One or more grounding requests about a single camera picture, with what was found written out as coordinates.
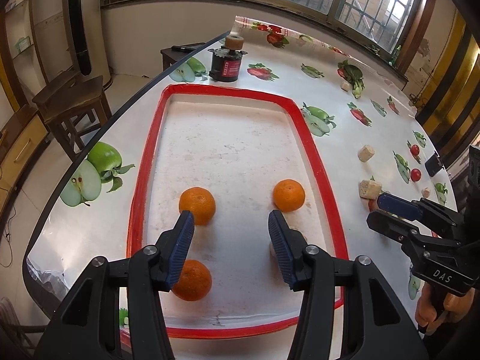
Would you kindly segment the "right hand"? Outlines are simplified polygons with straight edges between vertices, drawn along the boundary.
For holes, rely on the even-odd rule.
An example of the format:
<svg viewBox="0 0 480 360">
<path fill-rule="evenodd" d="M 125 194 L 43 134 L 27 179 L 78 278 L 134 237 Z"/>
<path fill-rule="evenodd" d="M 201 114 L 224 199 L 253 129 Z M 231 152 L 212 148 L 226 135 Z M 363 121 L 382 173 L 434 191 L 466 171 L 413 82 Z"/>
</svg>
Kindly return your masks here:
<svg viewBox="0 0 480 360">
<path fill-rule="evenodd" d="M 439 306 L 436 297 L 441 294 L 440 289 L 425 283 L 416 304 L 415 320 L 426 335 L 433 334 L 443 323 L 461 321 L 470 312 L 477 291 L 470 289 L 463 297 L 447 293 L 442 299 L 442 306 Z"/>
</svg>

